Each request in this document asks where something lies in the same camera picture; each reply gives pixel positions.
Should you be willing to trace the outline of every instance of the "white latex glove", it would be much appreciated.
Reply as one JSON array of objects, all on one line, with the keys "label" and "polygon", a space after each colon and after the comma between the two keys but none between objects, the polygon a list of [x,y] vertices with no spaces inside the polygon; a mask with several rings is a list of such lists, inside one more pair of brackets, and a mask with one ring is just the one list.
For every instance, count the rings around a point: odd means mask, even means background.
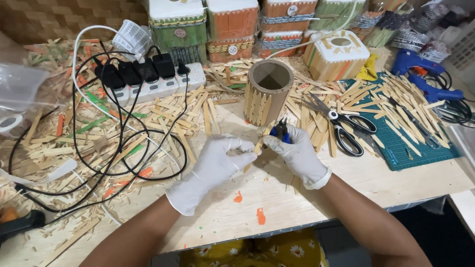
[{"label": "white latex glove", "polygon": [[[208,137],[191,173],[166,190],[168,201],[179,213],[193,216],[196,206],[209,190],[257,159],[254,147],[252,142],[229,135]],[[226,155],[236,149],[244,154]]]},{"label": "white latex glove", "polygon": [[283,157],[290,170],[302,179],[305,188],[322,188],[330,179],[332,170],[317,158],[307,131],[289,124],[287,129],[292,144],[284,143],[271,135],[263,136],[264,143]]}]

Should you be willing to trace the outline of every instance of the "power strip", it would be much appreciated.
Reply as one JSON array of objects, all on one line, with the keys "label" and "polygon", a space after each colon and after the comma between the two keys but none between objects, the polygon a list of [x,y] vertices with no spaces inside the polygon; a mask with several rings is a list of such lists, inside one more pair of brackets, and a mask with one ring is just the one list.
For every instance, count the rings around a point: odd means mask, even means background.
[{"label": "power strip", "polygon": [[[206,84],[205,73],[200,63],[187,64],[186,67],[190,69],[190,72],[188,73],[188,91],[195,90]],[[175,74],[175,77],[167,80],[160,78],[154,83],[144,82],[139,97],[137,98],[137,103],[155,100],[155,98],[167,97],[176,93],[184,93],[186,83],[186,75],[180,76],[178,74]],[[105,89],[110,96],[113,96],[110,88],[106,87]],[[139,86],[127,85],[124,88],[114,90],[114,92],[117,96],[117,100],[119,100],[120,106],[124,107],[133,104],[138,90]],[[107,101],[113,104],[112,99],[107,98]]]}]

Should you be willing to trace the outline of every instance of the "black and white scissors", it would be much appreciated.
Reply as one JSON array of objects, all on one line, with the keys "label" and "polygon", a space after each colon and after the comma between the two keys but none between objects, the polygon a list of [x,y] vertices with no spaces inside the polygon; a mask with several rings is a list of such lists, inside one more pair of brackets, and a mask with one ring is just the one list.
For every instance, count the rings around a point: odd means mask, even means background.
[{"label": "black and white scissors", "polygon": [[[302,100],[302,102],[306,103],[313,110],[322,112],[327,117],[327,119],[333,124],[333,127],[335,129],[336,141],[343,149],[343,151],[345,151],[352,157],[363,156],[364,150],[361,145],[354,139],[354,137],[349,132],[343,129],[340,122],[346,122],[351,125],[355,131],[359,131],[365,134],[375,134],[377,131],[376,125],[374,125],[374,123],[372,123],[367,118],[362,117],[360,115],[338,114],[337,112],[327,107],[327,105],[325,105],[322,100],[318,99],[318,95],[312,93],[310,93],[310,95],[316,101],[316,104],[305,100]],[[356,120],[366,124],[367,126],[362,125]],[[342,138],[348,140],[349,144],[344,142]]]}]

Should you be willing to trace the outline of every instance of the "wire cutter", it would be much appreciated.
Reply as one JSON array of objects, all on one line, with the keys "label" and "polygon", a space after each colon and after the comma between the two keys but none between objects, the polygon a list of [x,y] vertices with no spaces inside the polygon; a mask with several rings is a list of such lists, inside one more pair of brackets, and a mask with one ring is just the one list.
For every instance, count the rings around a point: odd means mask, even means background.
[{"label": "wire cutter", "polygon": [[279,123],[272,128],[269,135],[275,136],[282,140],[284,143],[290,144],[290,135],[287,130],[287,118],[284,121],[281,119]]},{"label": "wire cutter", "polygon": [[[331,110],[325,103],[318,99],[318,95],[310,93],[312,98],[316,101],[317,104],[310,103],[308,101],[302,100],[302,102],[306,103],[311,109],[315,111],[322,112],[327,119],[333,124],[335,129],[335,137],[336,141],[340,145],[340,147],[352,157],[361,157],[363,156],[364,150],[361,145],[354,139],[354,137],[348,133],[345,129],[343,129],[341,122],[346,122],[355,131],[360,131],[365,134],[375,134],[377,131],[376,125],[373,122],[368,120],[365,117],[359,115],[341,115],[337,112]],[[346,139],[351,146],[349,146],[346,142],[343,141],[343,138]]]}]

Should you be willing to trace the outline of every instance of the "white tape roll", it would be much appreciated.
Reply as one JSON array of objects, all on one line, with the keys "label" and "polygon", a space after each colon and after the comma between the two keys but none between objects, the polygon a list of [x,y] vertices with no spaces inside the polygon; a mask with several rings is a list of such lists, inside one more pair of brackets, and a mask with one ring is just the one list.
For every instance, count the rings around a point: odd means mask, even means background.
[{"label": "white tape roll", "polygon": [[19,138],[27,127],[25,117],[20,114],[0,119],[0,134],[6,137]]}]

